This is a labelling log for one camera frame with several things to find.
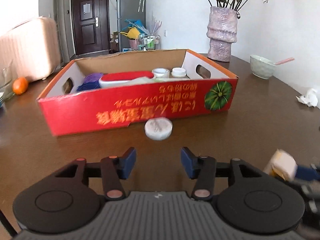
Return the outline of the blue jar lid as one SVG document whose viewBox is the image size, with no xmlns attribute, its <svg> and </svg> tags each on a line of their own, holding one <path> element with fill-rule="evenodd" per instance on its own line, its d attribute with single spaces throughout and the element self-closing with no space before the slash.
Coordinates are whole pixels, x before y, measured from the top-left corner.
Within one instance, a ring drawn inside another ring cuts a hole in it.
<svg viewBox="0 0 320 240">
<path fill-rule="evenodd" d="M 83 91 L 87 91 L 87 90 L 94 90 L 94 89 L 99 89 L 101 88 L 99 85 L 99 81 L 95 81 L 95 82 L 87 82 L 87 83 L 83 83 L 81 84 L 76 91 L 77 92 L 83 92 Z"/>
</svg>

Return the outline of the small translucent plastic cup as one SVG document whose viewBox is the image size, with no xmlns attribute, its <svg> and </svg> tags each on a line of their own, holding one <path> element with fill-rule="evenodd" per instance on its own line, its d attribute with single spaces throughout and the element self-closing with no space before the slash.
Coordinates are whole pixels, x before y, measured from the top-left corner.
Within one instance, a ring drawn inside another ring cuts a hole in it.
<svg viewBox="0 0 320 240">
<path fill-rule="evenodd" d="M 152 74 L 156 79 L 168 79 L 170 77 L 170 70 L 166 68 L 155 68 L 152 70 Z"/>
</svg>

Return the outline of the dark brown entrance door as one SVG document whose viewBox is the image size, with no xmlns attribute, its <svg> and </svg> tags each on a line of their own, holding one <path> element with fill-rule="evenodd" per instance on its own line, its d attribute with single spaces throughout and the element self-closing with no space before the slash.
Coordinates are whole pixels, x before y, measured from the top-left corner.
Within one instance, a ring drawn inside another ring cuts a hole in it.
<svg viewBox="0 0 320 240">
<path fill-rule="evenodd" d="M 71 0 L 76 55 L 110 50 L 108 0 Z"/>
</svg>

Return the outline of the pink spoon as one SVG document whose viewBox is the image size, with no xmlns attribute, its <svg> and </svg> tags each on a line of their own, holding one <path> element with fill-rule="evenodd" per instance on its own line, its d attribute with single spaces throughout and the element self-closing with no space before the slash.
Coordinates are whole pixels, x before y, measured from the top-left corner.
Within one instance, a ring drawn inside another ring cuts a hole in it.
<svg viewBox="0 0 320 240">
<path fill-rule="evenodd" d="M 275 65 L 275 66 L 279 66 L 279 65 L 282 65 L 282 64 L 285 64 L 285 63 L 289 63 L 289 62 L 292 62 L 292 61 L 295 61 L 295 58 L 294 58 L 294 57 L 281 60 L 281 61 L 279 61 L 279 62 L 274 63 L 274 65 Z"/>
</svg>

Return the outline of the purple textured flower vase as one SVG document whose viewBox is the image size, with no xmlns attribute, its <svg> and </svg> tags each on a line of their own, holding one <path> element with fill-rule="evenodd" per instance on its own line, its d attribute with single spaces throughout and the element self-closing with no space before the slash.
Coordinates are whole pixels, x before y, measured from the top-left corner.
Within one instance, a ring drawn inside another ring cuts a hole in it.
<svg viewBox="0 0 320 240">
<path fill-rule="evenodd" d="M 207 37 L 210 39 L 208 58 L 214 61 L 229 62 L 232 44 L 237 42 L 237 12 L 228 8 L 211 7 Z"/>
</svg>

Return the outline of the flat white round case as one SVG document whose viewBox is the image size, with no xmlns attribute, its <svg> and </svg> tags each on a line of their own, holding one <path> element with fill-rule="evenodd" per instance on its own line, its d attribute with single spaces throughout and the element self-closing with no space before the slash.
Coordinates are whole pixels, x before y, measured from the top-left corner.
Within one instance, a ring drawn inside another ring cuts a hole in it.
<svg viewBox="0 0 320 240">
<path fill-rule="evenodd" d="M 170 137 L 172 129 L 172 122 L 167 118 L 150 119 L 144 126 L 146 136 L 156 141 L 162 141 Z"/>
</svg>

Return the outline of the grey refrigerator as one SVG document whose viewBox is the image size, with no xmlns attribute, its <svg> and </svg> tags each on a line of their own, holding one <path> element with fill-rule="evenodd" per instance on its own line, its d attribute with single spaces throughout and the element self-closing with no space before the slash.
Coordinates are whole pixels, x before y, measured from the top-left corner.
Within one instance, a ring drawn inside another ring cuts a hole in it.
<svg viewBox="0 0 320 240">
<path fill-rule="evenodd" d="M 120 34 L 128 24 L 125 20 L 141 20 L 145 26 L 145 0 L 116 0 L 117 25 L 119 34 L 119 51 L 138 49 L 138 39 L 131 40 Z"/>
</svg>

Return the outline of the red white lint brush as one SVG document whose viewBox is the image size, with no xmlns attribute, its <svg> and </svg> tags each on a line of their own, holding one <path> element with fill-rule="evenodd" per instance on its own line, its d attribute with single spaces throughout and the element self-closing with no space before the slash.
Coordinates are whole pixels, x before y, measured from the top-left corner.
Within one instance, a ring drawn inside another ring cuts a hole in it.
<svg viewBox="0 0 320 240">
<path fill-rule="evenodd" d="M 132 71 L 132 72 L 119 72 L 104 74 L 99 80 L 99 86 L 101 88 L 111 87 L 113 85 L 120 85 L 131 80 L 146 77 L 153 79 L 154 74 L 150 71 Z"/>
</svg>

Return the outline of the purple ridged jar lid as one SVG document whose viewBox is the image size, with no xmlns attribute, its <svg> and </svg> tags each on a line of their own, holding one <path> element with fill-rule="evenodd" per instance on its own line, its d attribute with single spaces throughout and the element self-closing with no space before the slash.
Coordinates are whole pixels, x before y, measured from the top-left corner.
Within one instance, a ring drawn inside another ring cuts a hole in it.
<svg viewBox="0 0 320 240">
<path fill-rule="evenodd" d="M 103 76 L 103 73 L 93 73 L 85 76 L 83 83 L 92 83 L 98 82 L 99 79 Z"/>
</svg>

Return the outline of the crumpled white tissue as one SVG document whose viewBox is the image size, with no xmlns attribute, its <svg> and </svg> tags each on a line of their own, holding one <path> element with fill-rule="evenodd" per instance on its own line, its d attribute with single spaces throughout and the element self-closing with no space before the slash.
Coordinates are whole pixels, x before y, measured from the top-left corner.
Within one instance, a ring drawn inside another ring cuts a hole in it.
<svg viewBox="0 0 320 240">
<path fill-rule="evenodd" d="M 299 103 L 307 105 L 308 107 L 319 106 L 319 88 L 309 88 L 305 95 L 296 96 Z"/>
</svg>

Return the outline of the small white round cap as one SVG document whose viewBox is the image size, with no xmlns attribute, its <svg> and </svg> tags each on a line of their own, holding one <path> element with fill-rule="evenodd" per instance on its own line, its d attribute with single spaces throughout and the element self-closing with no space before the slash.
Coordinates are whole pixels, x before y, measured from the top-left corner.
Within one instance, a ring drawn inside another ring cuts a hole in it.
<svg viewBox="0 0 320 240">
<path fill-rule="evenodd" d="M 184 78 L 187 76 L 187 72 L 184 68 L 175 67 L 172 69 L 171 75 L 175 78 Z"/>
</svg>

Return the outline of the clear glass cup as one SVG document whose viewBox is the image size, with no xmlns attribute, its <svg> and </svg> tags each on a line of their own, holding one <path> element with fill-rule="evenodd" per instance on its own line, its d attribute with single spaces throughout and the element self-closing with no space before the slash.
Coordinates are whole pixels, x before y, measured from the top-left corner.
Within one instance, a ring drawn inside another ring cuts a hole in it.
<svg viewBox="0 0 320 240">
<path fill-rule="evenodd" d="M 1 67 L 1 104 L 14 96 L 12 90 L 12 61 Z"/>
</svg>

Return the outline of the pale green ceramic bowl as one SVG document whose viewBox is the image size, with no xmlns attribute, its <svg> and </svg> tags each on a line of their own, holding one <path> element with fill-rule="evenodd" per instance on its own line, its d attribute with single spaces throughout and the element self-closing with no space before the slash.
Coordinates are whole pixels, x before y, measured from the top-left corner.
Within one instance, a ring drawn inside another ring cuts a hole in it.
<svg viewBox="0 0 320 240">
<path fill-rule="evenodd" d="M 272 61 L 257 55 L 250 55 L 250 67 L 253 75 L 264 80 L 272 77 L 276 68 Z"/>
</svg>

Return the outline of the red cardboard tray box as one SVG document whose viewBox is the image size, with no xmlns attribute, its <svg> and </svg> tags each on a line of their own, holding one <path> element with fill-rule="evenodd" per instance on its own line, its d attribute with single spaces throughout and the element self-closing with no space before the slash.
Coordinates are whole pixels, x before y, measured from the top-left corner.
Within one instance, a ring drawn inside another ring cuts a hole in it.
<svg viewBox="0 0 320 240">
<path fill-rule="evenodd" d="M 78 91 L 89 74 L 184 68 L 187 79 Z M 186 118 L 230 108 L 238 77 L 189 49 L 129 51 L 71 61 L 37 98 L 53 135 L 127 127 L 152 118 Z"/>
</svg>

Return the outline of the yellow blue toy pile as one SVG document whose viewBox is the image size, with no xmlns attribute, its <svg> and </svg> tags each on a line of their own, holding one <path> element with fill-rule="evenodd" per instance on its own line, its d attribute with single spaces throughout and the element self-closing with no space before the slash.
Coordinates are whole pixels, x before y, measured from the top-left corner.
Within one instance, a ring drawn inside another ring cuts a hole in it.
<svg viewBox="0 0 320 240">
<path fill-rule="evenodd" d="M 141 20 L 125 20 L 125 23 L 128 25 L 122 29 L 120 34 L 131 40 L 138 39 L 141 34 L 150 34 L 148 29 L 144 27 L 144 24 L 141 22 Z"/>
</svg>

